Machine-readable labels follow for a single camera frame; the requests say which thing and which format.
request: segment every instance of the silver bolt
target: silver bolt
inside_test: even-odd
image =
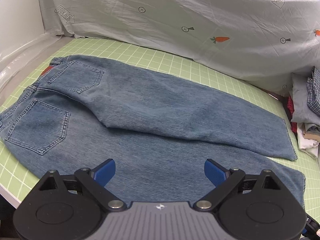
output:
[[[108,203],[108,206],[110,208],[121,208],[121,207],[123,207],[123,205],[124,205],[124,203],[121,200],[111,200]]]
[[[196,206],[201,209],[208,209],[208,208],[211,208],[212,204],[207,200],[199,200],[196,203]]]

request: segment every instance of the cutting mat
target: cutting mat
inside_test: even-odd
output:
[[[2,112],[18,99],[23,90],[38,78],[53,57],[64,57],[72,54],[111,58],[129,65],[171,74],[210,86],[260,106],[284,118],[288,127],[290,125],[285,111],[278,100],[241,80],[229,77],[192,60],[170,53],[119,41],[91,38],[73,39],[49,57],[14,90],[0,107],[0,111]],[[314,219],[320,221],[319,165],[316,160],[298,150],[297,141],[290,129],[289,135],[293,147],[298,154],[298,160],[292,162],[279,158],[271,159],[305,174],[306,190],[304,199],[306,212]],[[8,151],[3,142],[0,141],[0,186],[15,200],[21,202],[37,182],[38,178],[23,167]]]

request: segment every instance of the blue denim jeans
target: blue denim jeans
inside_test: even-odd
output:
[[[0,115],[0,136],[37,176],[113,158],[107,188],[130,201],[196,201],[226,168],[271,169],[303,203],[304,175],[265,156],[296,159],[284,120],[233,95],[104,58],[55,58]]]

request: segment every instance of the gray ribbed plate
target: gray ribbed plate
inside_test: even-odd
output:
[[[235,240],[208,212],[188,202],[133,202],[123,212],[110,213],[87,240]]]

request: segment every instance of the blue gripper pad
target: blue gripper pad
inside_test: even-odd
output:
[[[90,171],[90,176],[101,186],[105,185],[112,179],[116,173],[116,163],[113,159],[107,159]]]
[[[207,159],[204,163],[204,174],[216,187],[230,176],[230,171],[213,161]]]

